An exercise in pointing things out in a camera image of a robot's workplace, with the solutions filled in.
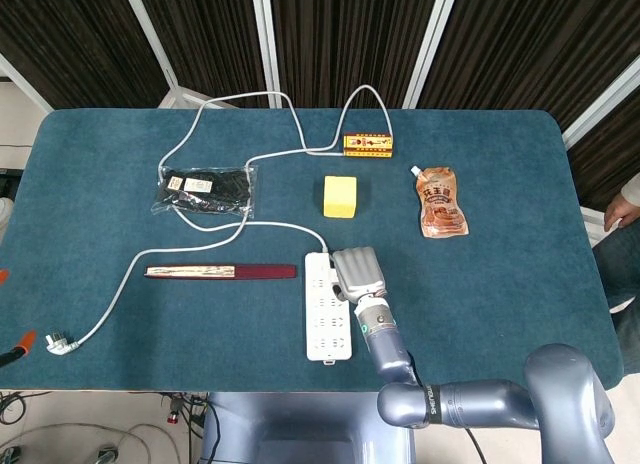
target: table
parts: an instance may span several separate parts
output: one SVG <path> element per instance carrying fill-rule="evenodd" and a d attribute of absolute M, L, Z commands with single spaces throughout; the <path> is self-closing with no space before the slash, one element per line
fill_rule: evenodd
<path fill-rule="evenodd" d="M 310 146 L 330 142 L 340 111 L 300 110 Z M 110 319 L 79 350 L 45 350 L 57 329 L 78 338 L 102 315 L 138 251 L 203 245 L 230 235 L 152 215 L 156 165 L 194 111 L 78 109 L 43 122 L 0 247 L 8 347 L 35 328 L 32 353 L 0 371 L 13 389 L 373 391 L 376 376 L 352 319 L 353 357 L 326 367 L 304 343 L 303 262 L 320 251 L 288 229 L 247 228 L 234 243 L 194 255 L 149 256 Z M 394 110 L 392 159 L 296 155 L 259 163 L 256 218 L 319 232 L 332 250 L 373 246 L 388 301 L 424 381 L 505 378 L 523 383 L 538 346 L 564 342 L 592 360 L 605 387 L 622 364 L 560 131 L 541 111 Z M 343 131 L 381 132 L 379 110 L 350 111 Z M 180 167 L 242 166 L 299 146 L 287 110 L 207 110 Z M 409 169 L 451 166 L 470 235 L 428 240 Z M 325 175 L 358 178 L 354 219 L 322 216 Z M 197 216 L 204 225 L 231 222 Z M 280 281 L 142 277 L 158 263 L 292 263 Z"/>

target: person's hand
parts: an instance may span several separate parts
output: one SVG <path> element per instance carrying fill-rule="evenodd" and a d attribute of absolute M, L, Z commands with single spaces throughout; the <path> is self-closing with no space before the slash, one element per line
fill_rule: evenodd
<path fill-rule="evenodd" d="M 640 207 L 627 201 L 622 194 L 613 198 L 604 213 L 604 230 L 609 232 L 618 219 L 622 219 L 618 227 L 625 227 L 640 217 Z"/>

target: white cable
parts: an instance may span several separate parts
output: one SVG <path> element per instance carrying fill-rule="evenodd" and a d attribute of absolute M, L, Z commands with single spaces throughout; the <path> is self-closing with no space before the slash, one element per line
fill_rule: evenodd
<path fill-rule="evenodd" d="M 120 449 L 120 446 L 122 445 L 122 442 L 129 436 L 129 435 L 134 435 L 133 431 L 136 429 L 139 429 L 140 427 L 148 427 L 149 429 L 155 429 L 158 432 L 161 432 L 162 434 L 165 435 L 165 437 L 167 439 L 169 439 L 169 441 L 171 442 L 171 446 L 173 447 L 173 452 L 176 455 L 176 461 L 177 464 L 182 464 L 182 459 L 180 458 L 180 450 L 178 449 L 178 444 L 176 444 L 176 440 L 173 438 L 173 436 L 171 434 L 169 434 L 167 431 L 165 431 L 164 429 L 162 429 L 160 426 L 156 426 L 154 424 L 136 424 L 133 427 L 130 427 L 129 429 L 127 429 L 127 433 L 128 434 L 123 434 L 122 437 L 120 438 L 120 440 L 118 441 L 118 443 L 116 444 L 116 449 Z"/>
<path fill-rule="evenodd" d="M 27 431 L 21 432 L 17 436 L 14 436 L 11 439 L 4 441 L 2 444 L 0 444 L 0 449 L 3 449 L 7 444 L 10 444 L 16 439 L 20 439 L 21 437 L 24 437 L 26 435 L 32 434 L 37 431 L 43 431 L 45 429 L 56 429 L 58 427 L 89 427 L 92 429 L 102 429 L 103 431 L 115 432 L 123 436 L 129 436 L 132 439 L 135 439 L 136 441 L 138 441 L 144 447 L 144 450 L 147 453 L 147 463 L 151 464 L 151 450 L 149 449 L 149 445 L 140 436 L 136 436 L 131 432 L 123 431 L 121 429 L 116 429 L 114 427 L 102 426 L 100 424 L 89 424 L 85 422 L 61 422 L 57 424 L 47 424 L 45 426 L 34 427 L 33 429 L 29 429 Z"/>
<path fill-rule="evenodd" d="M 162 159 L 160 159 L 160 162 L 158 162 L 158 183 L 162 182 L 162 166 L 163 166 L 163 164 L 167 161 L 167 159 L 169 159 L 173 154 L 175 154 L 182 146 L 184 146 L 184 144 L 193 135 L 193 132 L 195 131 L 195 129 L 196 129 L 197 125 L 198 125 L 198 122 L 200 121 L 200 117 L 202 115 L 202 112 L 203 112 L 204 108 L 207 106 L 207 104 L 211 104 L 211 103 L 214 103 L 214 102 L 217 102 L 217 101 L 230 101 L 230 100 L 233 100 L 233 99 L 240 99 L 240 98 L 243 98 L 243 97 L 264 96 L 264 95 L 278 95 L 278 96 L 283 97 L 287 101 L 287 104 L 289 105 L 289 109 L 291 110 L 291 115 L 293 117 L 293 120 L 295 122 L 296 128 L 298 130 L 298 136 L 300 137 L 300 144 L 302 146 L 300 149 L 289 149 L 289 150 L 285 150 L 285 151 L 271 152 L 271 153 L 268 153 L 268 154 L 261 154 L 261 155 L 258 155 L 258 156 L 254 156 L 254 157 L 248 159 L 247 162 L 244 165 L 244 170 L 245 170 L 245 173 L 247 174 L 247 181 L 249 181 L 249 168 L 250 168 L 250 165 L 253 162 L 261 160 L 261 159 L 269 159 L 269 158 L 272 158 L 272 157 L 281 157 L 281 156 L 287 156 L 287 155 L 299 154 L 299 153 L 306 153 L 306 154 L 311 155 L 311 156 L 343 156 L 343 153 L 329 153 L 329 152 L 325 152 L 325 151 L 330 151 L 331 149 L 333 149 L 338 144 L 338 140 L 340 138 L 340 131 L 342 130 L 342 125 L 344 123 L 344 118 L 345 118 L 346 113 L 347 113 L 347 111 L 349 109 L 349 106 L 351 105 L 351 102 L 353 101 L 355 96 L 358 95 L 358 93 L 360 93 L 363 90 L 368 90 L 368 91 L 372 92 L 373 95 L 378 100 L 378 102 L 380 103 L 380 108 L 382 109 L 382 112 L 384 113 L 385 120 L 387 121 L 387 127 L 389 128 L 389 134 L 391 136 L 393 136 L 393 128 L 391 126 L 391 119 L 389 118 L 389 113 L 387 112 L 387 108 L 385 107 L 384 102 L 382 101 L 382 98 L 380 97 L 378 92 L 373 87 L 371 87 L 368 84 L 363 84 L 363 85 L 359 86 L 355 91 L 353 91 L 351 93 L 351 95 L 349 96 L 349 98 L 347 99 L 347 102 L 346 102 L 344 108 L 342 109 L 342 112 L 340 113 L 340 119 L 338 120 L 338 125 L 336 127 L 336 133 L 335 133 L 335 136 L 334 136 L 333 141 L 331 142 L 331 144 L 329 144 L 328 146 L 316 147 L 316 148 L 307 147 L 307 144 L 306 144 L 305 139 L 304 139 L 304 132 L 302 131 L 302 126 L 300 125 L 300 120 L 298 119 L 298 115 L 296 114 L 296 111 L 295 111 L 295 109 L 293 107 L 293 103 L 291 102 L 291 99 L 289 98 L 289 96 L 287 96 L 286 94 L 284 94 L 282 92 L 277 92 L 277 91 L 248 92 L 248 93 L 244 93 L 244 94 L 235 94 L 235 95 L 232 95 L 232 96 L 215 97 L 213 99 L 208 99 L 208 100 L 204 101 L 200 105 L 200 107 L 198 108 L 198 112 L 196 113 L 196 116 L 195 116 L 195 118 L 193 120 L 193 123 L 191 124 L 191 127 L 189 128 L 189 130 L 187 131 L 185 136 L 180 140 L 180 142 L 173 149 L 171 149 L 169 152 L 167 152 L 162 157 Z M 67 339 L 63 335 L 59 335 L 57 333 L 54 333 L 53 335 L 46 336 L 47 343 L 48 343 L 47 350 L 49 352 L 51 352 L 52 354 L 58 355 L 58 356 L 61 356 L 61 355 L 64 355 L 64 354 L 68 354 L 69 352 L 74 351 L 75 349 L 80 347 L 82 344 L 84 344 L 87 340 L 89 340 L 98 331 L 98 329 L 100 329 L 100 327 L 102 327 L 104 322 L 109 318 L 109 315 L 111 314 L 111 312 L 113 311 L 116 303 L 118 302 L 118 299 L 120 298 L 120 295 L 122 294 L 122 290 L 124 289 L 124 286 L 126 285 L 127 281 L 129 280 L 129 276 L 131 275 L 131 272 L 133 271 L 133 268 L 135 267 L 135 265 L 138 262 L 138 260 L 140 260 L 141 257 L 146 256 L 148 254 L 168 254 L 168 253 L 177 253 L 177 252 L 198 252 L 198 251 L 206 251 L 206 250 L 210 250 L 210 249 L 215 249 L 216 247 L 224 246 L 226 244 L 229 244 L 233 240 L 235 240 L 236 237 L 238 237 L 240 235 L 240 233 L 242 233 L 245 225 L 286 227 L 286 228 L 290 228 L 290 229 L 295 229 L 295 230 L 299 230 L 299 231 L 302 231 L 302 232 L 306 232 L 308 234 L 311 234 L 312 236 L 314 236 L 316 239 L 318 239 L 320 241 L 320 243 L 322 244 L 323 252 L 328 252 L 328 247 L 327 247 L 327 244 L 324 241 L 324 239 L 318 233 L 316 233 L 315 231 L 313 231 L 311 229 L 308 229 L 306 227 L 298 226 L 296 224 L 290 224 L 290 223 L 286 223 L 286 222 L 277 222 L 277 221 L 247 222 L 247 219 L 249 217 L 249 200 L 247 200 L 247 206 L 246 206 L 246 208 L 244 210 L 244 213 L 243 213 L 243 216 L 242 216 L 242 220 L 240 222 L 234 222 L 234 223 L 231 223 L 231 224 L 225 224 L 225 225 L 222 225 L 222 226 L 216 226 L 216 227 L 210 227 L 210 228 L 198 226 L 197 224 L 192 222 L 188 217 L 186 217 L 179 209 L 176 209 L 174 207 L 174 210 L 178 214 L 178 216 L 184 222 L 186 222 L 190 227 L 192 227 L 193 229 L 196 229 L 198 231 L 201 231 L 201 232 L 217 232 L 217 231 L 221 231 L 223 229 L 229 229 L 229 228 L 232 228 L 232 227 L 237 227 L 237 229 L 228 238 L 226 238 L 226 239 L 224 239 L 222 241 L 214 242 L 213 244 L 205 245 L 205 246 L 169 248 L 169 249 L 146 249 L 144 251 L 140 251 L 138 254 L 136 254 L 134 256 L 134 258 L 132 259 L 131 263 L 129 264 L 129 267 L 127 268 L 127 272 L 125 272 L 124 277 L 120 281 L 120 285 L 118 286 L 118 289 L 117 289 L 115 295 L 111 299 L 111 302 L 109 303 L 109 306 L 107 307 L 107 310 L 104 312 L 102 317 L 98 320 L 96 325 L 93 326 L 93 328 L 86 335 L 84 335 L 82 338 L 80 338 L 79 340 L 74 341 L 74 342 L 68 342 Z"/>

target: yellow snack box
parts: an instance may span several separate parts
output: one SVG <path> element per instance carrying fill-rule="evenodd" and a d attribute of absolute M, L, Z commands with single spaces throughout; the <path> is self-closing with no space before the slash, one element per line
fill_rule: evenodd
<path fill-rule="evenodd" d="M 345 133 L 343 150 L 349 157 L 391 157 L 393 137 L 391 134 Z"/>

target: white power strip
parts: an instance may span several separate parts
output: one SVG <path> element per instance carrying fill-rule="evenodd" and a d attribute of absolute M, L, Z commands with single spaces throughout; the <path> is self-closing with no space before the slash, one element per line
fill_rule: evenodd
<path fill-rule="evenodd" d="M 338 284 L 329 254 L 312 252 L 304 259 L 307 358 L 333 365 L 351 358 L 349 301 L 339 300 L 333 292 Z"/>

